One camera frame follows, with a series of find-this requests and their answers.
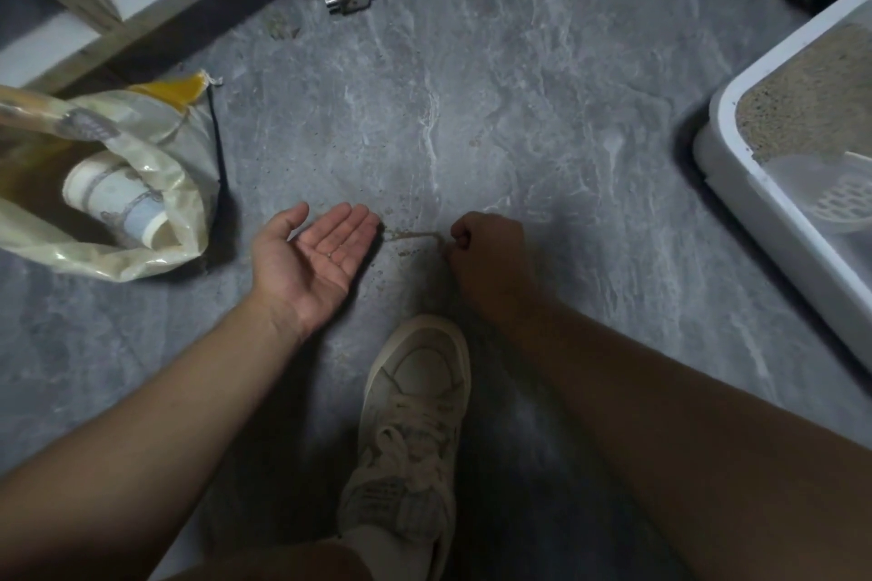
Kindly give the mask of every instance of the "yellow and white plastic bag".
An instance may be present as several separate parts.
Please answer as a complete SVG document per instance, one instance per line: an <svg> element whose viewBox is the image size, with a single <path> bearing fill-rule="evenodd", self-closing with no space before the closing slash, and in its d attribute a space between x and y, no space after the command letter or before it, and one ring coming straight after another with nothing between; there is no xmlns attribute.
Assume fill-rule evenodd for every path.
<svg viewBox="0 0 872 581"><path fill-rule="evenodd" d="M201 256L220 187L209 83L200 72L69 102L0 86L0 248L115 282ZM106 149L159 194L170 245L125 247L102 223L64 203L71 169Z"/></svg>

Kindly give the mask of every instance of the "shoe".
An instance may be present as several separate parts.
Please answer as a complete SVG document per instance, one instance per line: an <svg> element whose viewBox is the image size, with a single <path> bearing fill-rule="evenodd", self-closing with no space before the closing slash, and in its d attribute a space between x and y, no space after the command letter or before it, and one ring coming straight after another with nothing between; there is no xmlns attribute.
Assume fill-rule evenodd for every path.
<svg viewBox="0 0 872 581"><path fill-rule="evenodd" d="M471 389L460 328L421 315L382 348L366 382L357 469L339 502L340 535L374 525L433 545L438 581L454 535L454 461Z"/></svg>

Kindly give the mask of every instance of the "open palm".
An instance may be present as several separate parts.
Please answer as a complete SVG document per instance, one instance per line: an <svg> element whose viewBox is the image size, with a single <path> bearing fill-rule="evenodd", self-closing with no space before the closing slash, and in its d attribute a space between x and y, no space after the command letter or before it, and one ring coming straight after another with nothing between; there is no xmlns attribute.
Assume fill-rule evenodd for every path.
<svg viewBox="0 0 872 581"><path fill-rule="evenodd" d="M308 216L306 202L279 212L251 245L253 293L287 309L304 338L324 325L348 296L379 223L364 205L343 202L289 239Z"/></svg>

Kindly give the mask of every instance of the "gray marble floor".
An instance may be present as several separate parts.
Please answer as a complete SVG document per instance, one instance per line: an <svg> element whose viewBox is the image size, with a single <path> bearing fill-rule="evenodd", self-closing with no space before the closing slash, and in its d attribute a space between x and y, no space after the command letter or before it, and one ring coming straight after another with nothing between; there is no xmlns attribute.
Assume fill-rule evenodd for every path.
<svg viewBox="0 0 872 581"><path fill-rule="evenodd" d="M224 78L213 247L123 286L0 256L0 468L212 326L248 288L257 227L300 199L365 202L394 233L517 217L541 279L578 309L872 445L865 377L677 151L714 89L801 22L780 0L378 0L347 18L318 0L199 5L114 69ZM682 576L550 391L464 308L432 238L391 232L228 457L202 509L210 546L331 532L369 364L433 311L474 354L452 577Z"/></svg>

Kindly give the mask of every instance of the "person's right arm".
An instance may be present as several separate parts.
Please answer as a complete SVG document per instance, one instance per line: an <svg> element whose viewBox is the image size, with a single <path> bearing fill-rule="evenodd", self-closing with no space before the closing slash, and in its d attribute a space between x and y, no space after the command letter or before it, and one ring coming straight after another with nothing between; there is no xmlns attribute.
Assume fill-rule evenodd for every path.
<svg viewBox="0 0 872 581"><path fill-rule="evenodd" d="M550 380L700 579L872 577L872 451L549 299L520 223L472 212L452 236L466 298Z"/></svg>

